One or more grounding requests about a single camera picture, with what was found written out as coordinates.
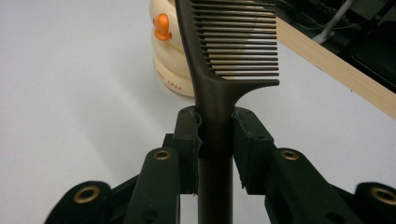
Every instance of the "orange cap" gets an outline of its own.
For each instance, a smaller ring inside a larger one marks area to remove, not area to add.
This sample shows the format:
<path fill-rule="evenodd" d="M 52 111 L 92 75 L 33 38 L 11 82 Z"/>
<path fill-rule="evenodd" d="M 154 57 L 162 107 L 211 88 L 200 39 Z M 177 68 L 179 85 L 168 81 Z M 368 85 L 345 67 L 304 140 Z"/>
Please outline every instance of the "orange cap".
<path fill-rule="evenodd" d="M 169 40 L 169 19 L 165 14 L 159 15 L 154 22 L 155 36 L 161 41 Z"/>

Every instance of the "white container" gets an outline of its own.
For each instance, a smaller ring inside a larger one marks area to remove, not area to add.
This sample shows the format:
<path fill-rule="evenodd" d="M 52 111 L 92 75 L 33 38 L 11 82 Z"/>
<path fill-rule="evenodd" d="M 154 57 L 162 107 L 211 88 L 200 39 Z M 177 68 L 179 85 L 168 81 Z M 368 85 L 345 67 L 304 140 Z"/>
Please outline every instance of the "white container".
<path fill-rule="evenodd" d="M 171 91 L 193 96 L 191 76 L 178 30 L 174 0 L 150 0 L 153 63 L 159 79 Z"/>

